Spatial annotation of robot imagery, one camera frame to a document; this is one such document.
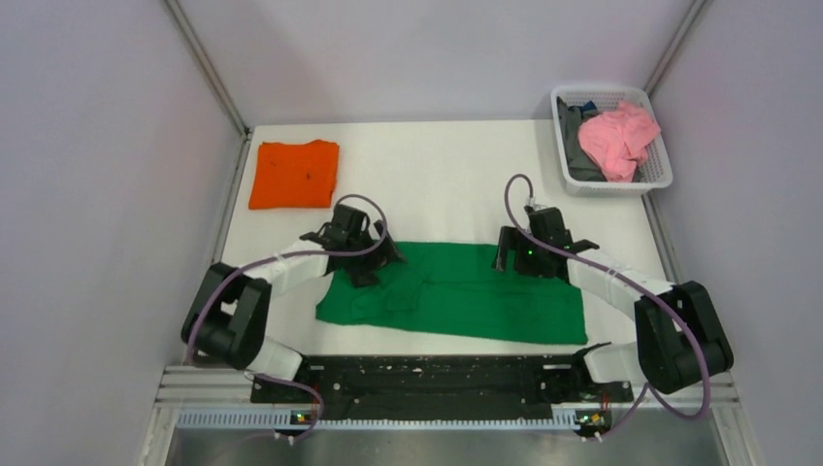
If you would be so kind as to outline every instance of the folded orange shirt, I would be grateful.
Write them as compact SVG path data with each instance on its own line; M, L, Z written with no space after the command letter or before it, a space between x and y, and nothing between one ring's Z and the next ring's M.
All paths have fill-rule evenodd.
M248 208L331 207L339 156L328 141L261 144Z

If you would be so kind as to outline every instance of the white table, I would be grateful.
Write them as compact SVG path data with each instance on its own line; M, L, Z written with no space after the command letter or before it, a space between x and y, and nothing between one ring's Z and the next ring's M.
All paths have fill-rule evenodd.
M506 181L525 173L535 184L538 203L563 212L573 238L591 240L651 277L664 277L639 197L587 199L565 193L549 120L257 126L224 262L241 265L272 255L331 218L330 209L250 211L247 206L260 144L314 139L341 146L335 199L351 192L374 199L385 210L396 241L496 244L500 227L510 224L503 205ZM524 224L526 195L524 183L512 189L512 206ZM378 218L364 203L355 207ZM329 277L304 283L273 299L267 334L304 354L567 353L582 348L321 322L314 318L314 306L329 283ZM588 345L635 339L632 322L599 298L584 292L583 306Z

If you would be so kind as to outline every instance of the dark gray cloth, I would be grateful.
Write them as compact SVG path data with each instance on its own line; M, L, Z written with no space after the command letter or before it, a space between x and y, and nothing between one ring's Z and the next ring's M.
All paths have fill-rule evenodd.
M566 105L562 99L557 99L557 115L560 118L560 131L563 134L563 147L566 150L566 162L569 166L569 175L580 182L605 182L606 177L600 168L586 154L580 146L577 131L580 126L598 114L597 109L582 110L581 107ZM635 171L632 182L639 182L640 170Z

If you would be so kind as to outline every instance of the pink cloth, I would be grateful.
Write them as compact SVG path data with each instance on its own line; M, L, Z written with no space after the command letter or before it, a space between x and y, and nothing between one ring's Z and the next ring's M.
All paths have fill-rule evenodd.
M610 182L630 183L635 170L648 160L645 147L660 134L648 112L629 102L584 122L580 146Z

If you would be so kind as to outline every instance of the white wall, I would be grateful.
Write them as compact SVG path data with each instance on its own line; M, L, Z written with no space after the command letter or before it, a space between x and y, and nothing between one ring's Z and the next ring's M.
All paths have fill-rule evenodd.
M644 85L691 0L184 0L247 124L528 118Z
M819 464L823 3L714 2L654 98L675 251L736 351L769 464Z
M239 141L159 0L0 5L0 463L133 464Z

